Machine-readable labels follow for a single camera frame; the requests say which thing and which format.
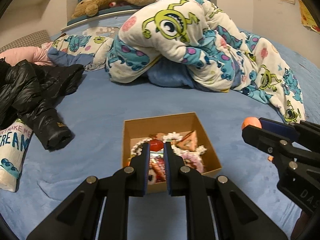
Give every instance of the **box of toys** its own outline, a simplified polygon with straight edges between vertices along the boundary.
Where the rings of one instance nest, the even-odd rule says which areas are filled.
[[[150,144],[148,193],[167,190],[163,143],[170,142],[185,165],[213,177],[222,168],[196,113],[173,114],[124,121],[122,167],[141,153],[143,143]]]

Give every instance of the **cardboard box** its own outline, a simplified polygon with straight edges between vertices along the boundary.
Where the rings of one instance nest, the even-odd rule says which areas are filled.
[[[198,145],[203,145],[207,148],[207,151],[201,156],[206,170],[203,174],[213,177],[221,170],[222,166],[207,133],[194,112],[124,121],[122,167],[127,166],[131,148],[140,140],[149,137],[150,134],[177,132],[185,135],[193,130],[197,132]],[[148,193],[163,192],[166,190],[166,182],[148,185]]]

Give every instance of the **cartoon eye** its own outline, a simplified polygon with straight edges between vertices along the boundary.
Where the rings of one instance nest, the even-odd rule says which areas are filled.
[[[164,34],[171,36],[171,37],[174,37],[178,33],[176,30],[176,26],[173,24],[173,22],[168,21],[168,20],[162,21],[160,23],[160,28],[162,29]]]

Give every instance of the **toy pizza slice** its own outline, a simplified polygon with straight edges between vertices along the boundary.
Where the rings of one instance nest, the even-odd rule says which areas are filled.
[[[188,150],[190,152],[195,152],[198,147],[198,138],[197,138],[196,130],[188,133],[185,137],[182,138],[181,141],[179,141],[176,144],[176,146],[182,150]]]

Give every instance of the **brown teddy bear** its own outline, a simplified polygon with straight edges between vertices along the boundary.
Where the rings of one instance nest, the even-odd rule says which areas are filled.
[[[127,2],[137,6],[145,6],[154,3],[156,0],[87,0],[81,1],[71,16],[71,19],[78,18],[83,15],[94,16],[99,10],[110,8],[110,4]]]

